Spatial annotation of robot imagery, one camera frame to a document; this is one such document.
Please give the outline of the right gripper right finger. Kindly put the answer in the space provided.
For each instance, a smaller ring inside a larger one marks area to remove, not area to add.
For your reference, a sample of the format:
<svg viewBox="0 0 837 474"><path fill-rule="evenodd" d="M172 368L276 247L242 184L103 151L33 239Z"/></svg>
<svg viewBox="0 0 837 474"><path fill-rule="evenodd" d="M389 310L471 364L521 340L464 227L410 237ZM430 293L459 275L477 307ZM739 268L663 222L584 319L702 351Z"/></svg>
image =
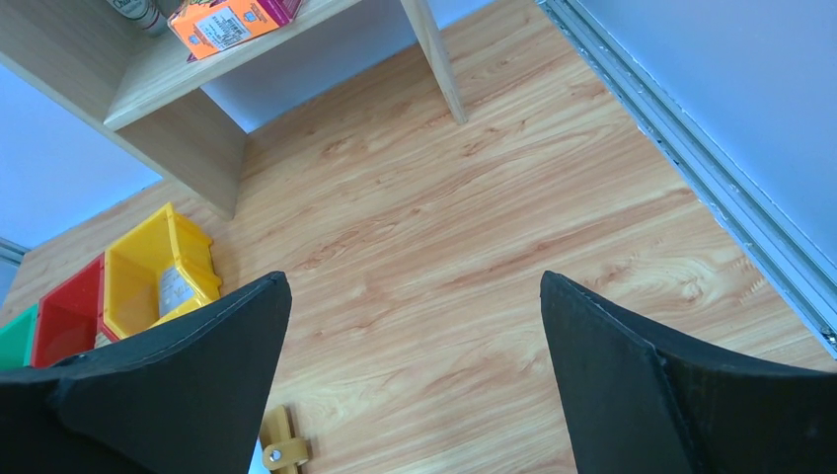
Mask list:
<svg viewBox="0 0 837 474"><path fill-rule="evenodd" d="M836 376L744 355L547 272L541 314L581 473L832 473Z"/></svg>

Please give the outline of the yellow leather card holder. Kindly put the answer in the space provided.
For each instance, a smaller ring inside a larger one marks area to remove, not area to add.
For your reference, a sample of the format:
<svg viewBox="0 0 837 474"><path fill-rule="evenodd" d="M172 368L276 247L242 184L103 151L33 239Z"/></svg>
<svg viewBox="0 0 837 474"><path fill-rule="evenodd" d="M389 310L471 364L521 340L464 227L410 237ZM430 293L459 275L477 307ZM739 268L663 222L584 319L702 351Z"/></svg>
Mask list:
<svg viewBox="0 0 837 474"><path fill-rule="evenodd" d="M267 411L248 472L299 474L310 458L309 442L294 433L288 409L279 405Z"/></svg>

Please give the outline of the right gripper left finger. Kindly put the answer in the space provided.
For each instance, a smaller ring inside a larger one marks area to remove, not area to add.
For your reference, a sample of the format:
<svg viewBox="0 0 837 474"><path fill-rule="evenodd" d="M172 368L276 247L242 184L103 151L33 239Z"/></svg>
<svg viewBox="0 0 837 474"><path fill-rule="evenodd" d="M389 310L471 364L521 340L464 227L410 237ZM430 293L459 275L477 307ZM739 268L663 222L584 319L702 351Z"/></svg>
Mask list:
<svg viewBox="0 0 837 474"><path fill-rule="evenodd" d="M125 340L1 374L5 473L245 473L286 334L282 272Z"/></svg>

